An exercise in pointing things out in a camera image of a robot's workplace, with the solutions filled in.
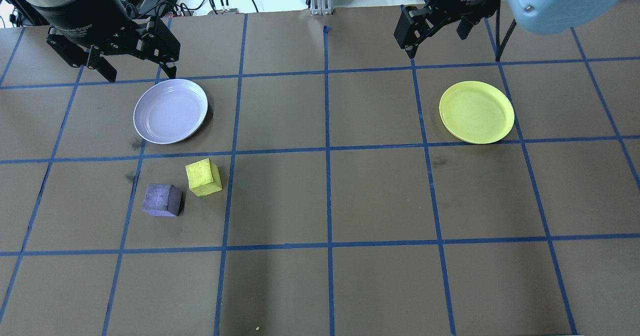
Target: cube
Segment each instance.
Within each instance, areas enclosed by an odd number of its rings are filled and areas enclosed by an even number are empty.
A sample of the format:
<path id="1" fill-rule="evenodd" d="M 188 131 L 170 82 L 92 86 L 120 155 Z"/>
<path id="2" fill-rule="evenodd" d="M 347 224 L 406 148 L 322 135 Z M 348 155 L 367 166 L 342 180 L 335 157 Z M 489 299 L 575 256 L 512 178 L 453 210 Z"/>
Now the cube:
<path id="1" fill-rule="evenodd" d="M 178 217 L 182 198 L 176 186 L 152 183 L 146 186 L 142 211 L 151 216 Z"/>
<path id="2" fill-rule="evenodd" d="M 218 167 L 209 158 L 187 165 L 189 190 L 198 197 L 222 190 Z"/>

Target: plate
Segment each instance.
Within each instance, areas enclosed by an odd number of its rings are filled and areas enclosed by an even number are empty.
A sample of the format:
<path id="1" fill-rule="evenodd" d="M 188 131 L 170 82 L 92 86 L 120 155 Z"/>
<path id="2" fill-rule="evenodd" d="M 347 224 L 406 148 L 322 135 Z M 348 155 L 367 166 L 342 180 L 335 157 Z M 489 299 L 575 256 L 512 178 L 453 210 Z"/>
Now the plate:
<path id="1" fill-rule="evenodd" d="M 464 81 L 449 87 L 439 102 L 446 129 L 472 144 L 489 144 L 503 139 L 514 126 L 514 107 L 498 88 L 478 81 Z"/>
<path id="2" fill-rule="evenodd" d="M 172 144 L 202 125 L 208 101 L 202 88 L 188 80 L 167 80 L 149 88 L 133 110 L 140 137 L 155 144 Z"/>

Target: yellow plate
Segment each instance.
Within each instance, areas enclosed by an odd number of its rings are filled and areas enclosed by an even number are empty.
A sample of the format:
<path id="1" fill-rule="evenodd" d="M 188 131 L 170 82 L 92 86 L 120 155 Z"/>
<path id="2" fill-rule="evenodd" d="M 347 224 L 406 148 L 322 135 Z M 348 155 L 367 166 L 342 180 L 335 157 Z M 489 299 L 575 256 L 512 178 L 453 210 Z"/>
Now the yellow plate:
<path id="1" fill-rule="evenodd" d="M 514 107 L 498 88 L 478 81 L 464 81 L 444 92 L 439 113 L 446 129 L 473 144 L 503 139 L 514 126 Z"/>

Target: purple cube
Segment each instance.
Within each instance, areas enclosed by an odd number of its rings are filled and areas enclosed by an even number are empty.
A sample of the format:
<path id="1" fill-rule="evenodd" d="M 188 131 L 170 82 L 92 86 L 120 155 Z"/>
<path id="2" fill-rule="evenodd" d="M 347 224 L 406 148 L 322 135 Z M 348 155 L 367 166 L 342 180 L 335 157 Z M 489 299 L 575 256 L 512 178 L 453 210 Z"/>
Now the purple cube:
<path id="1" fill-rule="evenodd" d="M 176 186 L 151 183 L 146 187 L 142 211 L 151 216 L 177 217 L 182 197 Z"/>

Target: grid line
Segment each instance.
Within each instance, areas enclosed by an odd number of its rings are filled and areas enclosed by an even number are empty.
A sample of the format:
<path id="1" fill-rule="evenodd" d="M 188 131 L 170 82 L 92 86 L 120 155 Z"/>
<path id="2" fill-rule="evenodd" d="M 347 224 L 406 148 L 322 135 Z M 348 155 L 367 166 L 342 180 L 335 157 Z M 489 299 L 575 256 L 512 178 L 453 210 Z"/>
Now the grid line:
<path id="1" fill-rule="evenodd" d="M 167 28 L 171 29 L 171 23 L 173 18 L 169 18 L 167 21 Z M 155 80 L 153 80 L 154 84 L 160 83 L 160 74 L 162 69 L 158 66 L 157 71 L 155 72 Z M 127 234 L 129 233 L 129 223 L 131 221 L 131 213 L 133 212 L 133 203 L 136 198 L 136 191 L 138 189 L 138 181 L 140 180 L 140 171 L 142 170 L 142 162 L 144 161 L 145 149 L 147 147 L 147 141 L 142 139 L 142 143 L 140 146 L 140 152 L 137 157 L 137 168 L 135 169 L 135 177 L 133 179 L 133 183 L 131 185 L 131 195 L 128 199 L 128 207 L 126 208 L 126 216 L 124 226 L 122 227 L 122 237 L 120 239 L 120 245 L 118 250 L 118 259 L 116 261 L 116 267 L 113 272 L 113 281 L 111 283 L 111 289 L 109 292 L 109 301 L 107 302 L 107 309 L 104 313 L 104 322 L 102 324 L 102 336 L 107 335 L 107 331 L 109 329 L 109 321 L 112 315 L 112 309 L 114 307 L 114 298 L 116 293 L 116 288 L 118 286 L 118 280 L 120 278 L 120 270 L 122 266 L 122 257 L 124 255 L 124 247 L 127 242 Z"/>
<path id="2" fill-rule="evenodd" d="M 9 286 L 7 286 L 6 293 L 4 295 L 4 301 L 2 302 L 2 307 L 0 308 L 0 323 L 2 323 L 2 319 L 5 316 L 5 311 L 7 310 L 7 304 L 9 303 L 9 297 L 11 297 L 11 291 L 13 290 L 14 284 L 16 283 L 16 277 L 18 276 L 18 270 L 20 268 L 20 264 L 23 261 L 23 256 L 27 248 L 27 243 L 29 242 L 29 237 L 32 234 L 32 230 L 34 229 L 34 222 L 38 214 L 38 209 L 40 207 L 40 203 L 42 200 L 42 194 L 44 193 L 44 189 L 47 185 L 47 180 L 51 173 L 51 167 L 53 166 L 53 159 L 56 157 L 56 152 L 58 151 L 58 146 L 60 145 L 60 140 L 62 139 L 62 133 L 64 132 L 65 126 L 67 125 L 67 119 L 69 118 L 69 112 L 71 112 L 71 106 L 73 105 L 74 99 L 76 98 L 76 92 L 78 91 L 78 82 L 80 82 L 80 77 L 82 76 L 83 69 L 84 69 L 83 67 L 80 67 L 80 69 L 78 70 L 78 75 L 77 75 L 77 78 L 75 79 L 75 85 L 73 86 L 73 90 L 71 91 L 69 102 L 66 105 L 66 110 L 64 111 L 64 117 L 62 118 L 62 122 L 60 124 L 60 130 L 57 133 L 57 138 L 55 139 L 55 144 L 53 146 L 53 150 L 51 151 L 51 158 L 48 161 L 48 164 L 46 165 L 46 172 L 42 179 L 42 184 L 38 191 L 38 196 L 36 197 L 36 201 L 33 206 L 33 211 L 29 218 L 27 231 L 25 232 L 24 238 L 22 240 L 22 247 L 20 248 L 18 258 L 16 259 L 15 266 L 13 268 L 13 273 L 11 274 L 11 279 L 9 281 Z"/>
<path id="3" fill-rule="evenodd" d="M 504 244 L 519 242 L 546 242 L 546 236 L 524 237 L 494 237 L 494 238 L 444 238 L 441 242 L 445 245 L 455 244 Z M 579 240 L 623 240 L 628 238 L 640 238 L 640 233 L 604 233 L 592 235 L 557 235 L 550 236 L 553 241 L 579 241 Z M 387 240 L 387 241 L 345 241 L 332 242 L 336 247 L 382 247 L 402 245 L 437 245 L 437 239 L 428 240 Z M 327 248 L 327 242 L 292 243 L 292 244 L 254 244 L 254 245 L 227 245 L 227 251 L 254 251 L 259 249 L 321 249 Z M 222 246 L 197 246 L 197 247 L 160 247 L 160 248 L 130 248 L 130 249 L 67 249 L 51 251 L 25 251 L 23 256 L 65 256 L 77 254 L 147 254 L 147 253 L 175 253 L 175 252 L 215 252 L 222 251 Z M 0 257 L 18 256 L 19 251 L 0 252 Z"/>
<path id="4" fill-rule="evenodd" d="M 486 26 L 487 34 L 489 35 L 489 39 L 491 40 L 491 46 L 493 47 L 494 53 L 498 54 L 498 47 L 496 46 L 496 42 L 494 41 L 494 36 L 491 31 L 491 27 L 489 26 L 489 20 L 484 19 L 484 25 Z M 501 62 L 497 62 L 498 70 L 500 71 L 500 78 L 502 78 L 502 84 L 504 86 L 504 91 L 509 99 L 510 103 L 514 103 L 512 100 L 512 95 L 509 90 L 509 84 L 507 83 L 507 78 L 505 76 L 505 70 L 503 69 L 503 65 Z M 571 305 L 569 304 L 569 297 L 567 297 L 567 290 L 565 289 L 565 281 L 562 277 L 562 273 L 560 272 L 560 264 L 558 263 L 558 256 L 556 255 L 556 248 L 554 247 L 553 240 L 551 238 L 551 231 L 549 229 L 549 224 L 547 223 L 547 216 L 545 214 L 544 206 L 542 205 L 542 199 L 540 197 L 540 191 L 538 190 L 538 183 L 536 182 L 536 176 L 533 172 L 533 166 L 531 165 L 531 159 L 529 157 L 529 152 L 527 150 L 527 144 L 524 142 L 524 137 L 522 136 L 522 129 L 520 126 L 520 122 L 518 121 L 517 113 L 514 115 L 514 125 L 516 131 L 518 133 L 518 139 L 520 141 L 520 145 L 522 148 L 522 154 L 524 155 L 524 160 L 526 163 L 526 169 L 528 170 L 528 175 L 531 180 L 531 186 L 533 188 L 533 193 L 535 195 L 535 202 L 537 203 L 537 208 L 540 213 L 540 220 L 542 221 L 542 228 L 544 229 L 544 235 L 546 238 L 546 242 L 549 247 L 549 252 L 551 255 L 551 262 L 553 263 L 553 268 L 555 270 L 555 276 L 558 281 L 558 288 L 560 288 L 560 296 L 562 297 L 562 302 L 564 303 L 564 309 L 566 311 L 567 320 L 569 321 L 569 326 L 571 327 L 571 332 L 573 334 L 577 334 L 576 330 L 576 322 L 574 321 L 574 314 L 571 311 Z"/>
<path id="5" fill-rule="evenodd" d="M 222 250 L 220 253 L 220 270 L 217 277 L 217 295 L 215 301 L 215 316 L 213 334 L 220 334 L 220 318 L 222 314 L 222 291 L 225 280 L 225 265 L 227 262 L 227 241 L 229 239 L 229 220 L 231 219 L 231 196 L 234 185 L 234 170 L 236 168 L 236 147 L 238 146 L 238 122 L 240 121 L 240 104 L 242 96 L 242 78 L 245 66 L 245 44 L 247 43 L 247 14 L 244 15 L 242 26 L 242 44 L 240 46 L 240 66 L 238 67 L 238 86 L 235 97 L 235 121 L 233 124 L 233 145 L 231 146 L 231 163 L 229 165 L 229 181 L 226 186 L 226 210 L 224 212 L 224 230 L 222 231 Z"/>
<path id="6" fill-rule="evenodd" d="M 329 291 L 329 335 L 336 334 L 336 316 L 334 304 L 334 230 L 332 223 L 331 199 L 331 137 L 330 137 L 330 108 L 329 108 L 329 26 L 322 28 L 322 46 L 324 47 L 324 139 L 326 152 L 326 241 L 327 241 L 327 270 Z"/>
<path id="7" fill-rule="evenodd" d="M 633 61 L 640 60 L 640 56 L 634 57 L 609 57 L 609 58 L 587 58 L 587 62 L 617 62 L 617 61 Z M 515 61 L 515 62 L 501 62 L 503 65 L 539 65 L 539 64 L 580 64 L 585 62 L 583 59 L 579 60 L 542 60 L 542 61 Z M 447 68 L 464 68 L 464 67 L 490 67 L 496 65 L 495 62 L 484 63 L 471 63 L 471 64 L 441 64 L 441 65 L 416 65 L 416 69 L 447 69 Z M 361 72 L 386 72 L 386 71 L 409 71 L 411 66 L 401 67 L 377 67 L 377 68 L 359 68 L 359 69 L 329 69 L 328 73 L 361 73 Z M 317 71 L 298 71 L 298 72 L 273 72 L 273 73 L 252 73 L 243 74 L 243 78 L 256 78 L 256 77 L 278 77 L 278 76 L 300 76 L 307 74 L 324 74 L 324 70 Z M 218 80 L 224 78 L 238 78 L 238 74 L 222 74 L 211 76 L 186 76 L 182 77 L 184 80 Z M 160 81 L 169 80 L 169 78 L 160 78 Z M 124 83 L 150 83 L 154 82 L 154 79 L 141 79 L 141 80 L 121 80 L 115 81 L 116 84 Z M 98 82 L 82 82 L 78 84 L 80 87 L 84 86 L 98 86 L 98 85 L 110 85 L 112 83 L 107 81 Z M 51 83 L 45 85 L 16 85 L 16 86 L 0 86 L 0 90 L 14 90 L 25 88 L 49 88 L 49 87 L 73 87 L 75 83 Z"/>
<path id="8" fill-rule="evenodd" d="M 22 30 L 20 31 L 20 35 L 18 35 L 18 39 L 15 42 L 15 46 L 13 47 L 13 51 L 11 52 L 11 56 L 9 56 L 9 60 L 7 60 L 6 62 L 6 67 L 4 68 L 4 71 L 2 72 L 2 78 L 0 78 L 0 86 L 2 86 L 2 84 L 5 82 L 5 78 L 7 76 L 7 73 L 9 73 L 9 67 L 11 66 L 11 62 L 14 61 L 14 57 L 16 56 L 16 52 L 18 51 L 18 46 L 20 46 L 20 41 L 23 40 L 23 35 L 25 34 L 25 29 L 26 28 L 22 28 Z"/>
<path id="9" fill-rule="evenodd" d="M 611 123 L 611 128 L 613 128 L 613 131 L 615 133 L 615 138 L 617 139 L 618 142 L 620 142 L 620 147 L 622 148 L 622 153 L 624 153 L 624 157 L 626 158 L 626 162 L 629 164 L 629 169 L 631 169 L 631 174 L 633 175 L 633 178 L 635 179 L 635 184 L 638 187 L 638 190 L 640 190 L 640 178 L 638 177 L 638 172 L 636 171 L 636 168 L 634 167 L 634 163 L 631 160 L 631 157 L 629 156 L 629 151 L 627 151 L 627 147 L 625 145 L 625 143 L 622 141 L 622 137 L 620 137 L 620 131 L 618 129 L 618 126 L 616 125 L 616 122 L 613 120 L 613 116 L 611 115 L 611 111 L 607 105 L 606 100 L 604 99 L 604 96 L 602 95 L 602 91 L 600 86 L 598 85 L 598 81 L 596 80 L 596 77 L 594 75 L 594 72 L 592 71 L 592 67 L 589 65 L 589 61 L 587 60 L 587 56 L 585 55 L 585 51 L 583 50 L 583 46 L 582 44 L 580 44 L 580 39 L 578 39 L 578 34 L 576 33 L 576 30 L 571 27 L 571 34 L 573 35 L 573 39 L 575 40 L 575 43 L 578 45 L 578 50 L 580 51 L 580 55 L 582 56 L 582 60 L 584 62 L 585 67 L 587 68 L 587 72 L 589 72 L 589 76 L 591 78 L 591 82 L 593 82 L 593 87 L 596 89 L 596 92 L 598 93 L 598 98 L 600 100 L 600 102 L 602 103 L 602 107 L 604 108 L 604 111 L 606 112 L 606 117 L 608 117 L 608 121 Z"/>
<path id="10" fill-rule="evenodd" d="M 532 138 L 523 140 L 500 140 L 494 144 L 537 144 L 537 143 L 561 143 L 561 142 L 597 142 L 607 140 L 637 140 L 640 135 L 631 136 L 603 136 L 603 137 L 568 137 L 568 138 Z M 358 149 L 393 149 L 393 148 L 419 148 L 425 144 L 372 144 L 360 146 L 331 146 L 331 151 L 354 151 Z M 428 147 L 454 147 L 454 146 L 475 146 L 467 142 L 427 142 Z M 144 154 L 147 158 L 174 158 L 174 157 L 197 157 L 197 156 L 230 156 L 231 154 L 270 154 L 270 153 L 298 153 L 298 152 L 324 152 L 326 147 L 301 147 L 301 148 L 281 148 L 281 149 L 254 149 L 247 151 L 214 151 L 214 152 L 192 152 L 192 153 L 160 153 Z M 137 160 L 139 156 L 114 156 L 114 157 L 80 157 L 80 158 L 34 158 L 27 160 L 0 160 L 1 164 L 13 163 L 48 163 L 48 162 L 110 162 Z"/>
<path id="11" fill-rule="evenodd" d="M 411 74 L 413 76 L 413 91 L 415 93 L 415 103 L 418 112 L 418 120 L 420 122 L 420 133 L 422 135 L 422 146 L 424 148 L 424 160 L 427 167 L 427 178 L 429 179 L 429 192 L 431 197 L 431 207 L 433 210 L 433 221 L 436 229 L 438 254 L 440 260 L 440 268 L 442 272 L 442 285 L 444 287 L 444 296 L 446 301 L 446 312 L 448 313 L 448 325 L 453 336 L 456 336 L 456 322 L 453 315 L 453 305 L 451 302 L 451 291 L 449 285 L 449 274 L 447 272 L 447 261 L 444 253 L 444 243 L 442 242 L 442 230 L 440 225 L 440 216 L 438 214 L 438 202 L 436 199 L 436 190 L 434 185 L 434 174 L 432 172 L 432 161 L 429 155 L 429 143 L 427 140 L 427 132 L 425 130 L 425 118 L 423 116 L 423 103 L 420 97 L 420 88 L 418 87 L 418 73 L 416 72 L 416 62 L 411 59 Z"/>

